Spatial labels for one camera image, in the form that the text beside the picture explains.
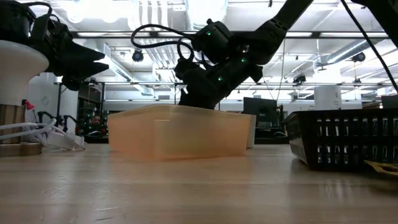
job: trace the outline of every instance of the ceiling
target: ceiling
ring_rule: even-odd
[[[255,0],[229,0],[226,7],[223,9],[222,5],[225,1],[220,0],[187,0],[188,2],[199,1],[201,4],[196,8],[190,9],[184,0],[80,0],[86,1],[86,4],[76,3],[78,1],[59,0],[47,1],[54,7],[54,12],[66,23],[70,30],[78,32],[98,32],[98,31],[131,31],[133,26],[129,21],[133,21],[134,25],[153,23],[158,21],[161,24],[167,24],[169,27],[177,30],[190,30],[193,14],[201,13],[202,17],[223,17],[224,24],[230,30],[235,31],[250,31],[257,29],[266,20],[276,15],[279,9],[283,6],[285,1],[273,0],[272,7],[268,7],[268,1]],[[362,9],[360,5],[353,4],[350,1],[349,6],[354,15],[364,27],[366,31],[382,31],[377,20],[370,13],[368,9]],[[33,7],[37,15],[43,14],[46,9],[44,7]],[[80,22],[72,22],[71,15],[73,13],[84,14],[85,18]],[[162,16],[166,14],[166,20],[162,20]],[[340,4],[340,0],[315,0],[313,4],[302,14],[298,21],[291,28],[291,31],[297,32],[345,32],[337,34],[337,36],[344,36],[347,32],[358,32],[358,28],[350,19],[347,12]],[[150,58],[150,55],[144,51],[144,60],[142,62],[133,62],[132,53],[134,47],[130,43],[128,37],[125,39],[113,38],[99,38],[99,39],[81,39],[80,44],[87,47],[102,50],[103,45],[106,44],[111,49],[111,59],[120,65],[123,70],[127,71],[134,81],[137,82],[178,82],[173,76],[172,68],[178,58],[175,47],[162,48],[149,52],[153,57],[155,55],[159,58],[158,63]],[[149,42],[163,41],[161,39],[147,39]],[[307,81],[312,81],[312,76],[316,72],[312,66],[312,61],[316,60],[317,55],[329,55],[344,46],[356,41],[354,39],[286,39],[279,47],[270,63],[263,67],[264,80],[269,83],[291,82],[295,75],[298,75],[297,68],[300,65],[307,63],[300,73],[307,76]],[[395,66],[395,58],[397,58],[396,47],[390,40],[383,40],[376,45],[376,48],[381,55],[384,55],[386,63],[391,65],[391,72],[393,75],[398,75],[398,70]],[[366,55],[364,62],[354,63],[346,60],[333,65],[341,73],[341,81],[351,83],[355,77],[362,77],[363,82],[378,83],[384,81],[387,76],[382,72],[381,63],[375,59],[376,56],[371,49],[363,51]],[[375,72],[377,75],[366,78]],[[104,82],[123,82],[121,77],[115,75],[114,72],[108,70],[103,73],[95,75],[97,80]],[[251,79],[246,80],[247,83],[252,83]],[[266,90],[264,85],[253,86],[251,91]]]

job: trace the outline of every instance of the wooden tabletop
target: wooden tabletop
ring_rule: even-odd
[[[131,162],[107,145],[0,159],[0,223],[398,223],[398,181],[314,172],[289,146]]]

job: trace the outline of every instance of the translucent plastic bin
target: translucent plastic bin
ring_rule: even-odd
[[[176,105],[109,115],[109,145],[137,160],[245,156],[251,117]]]

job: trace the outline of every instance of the black plastic crate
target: black plastic crate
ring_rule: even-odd
[[[398,163],[398,109],[297,111],[284,124],[293,154],[311,169]]]

